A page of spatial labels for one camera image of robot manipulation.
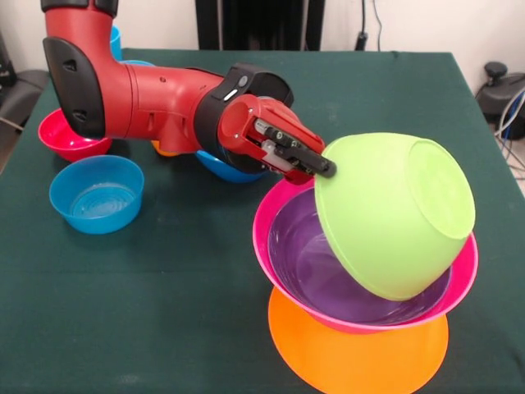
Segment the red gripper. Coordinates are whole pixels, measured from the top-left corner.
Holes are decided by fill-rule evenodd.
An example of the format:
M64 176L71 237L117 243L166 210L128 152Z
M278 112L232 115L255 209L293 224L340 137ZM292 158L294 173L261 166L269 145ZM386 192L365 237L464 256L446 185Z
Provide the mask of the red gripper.
M274 98L236 98L221 115L217 138L227 162L242 172L278 172L296 185L336 174L336 164L322 156L321 137Z

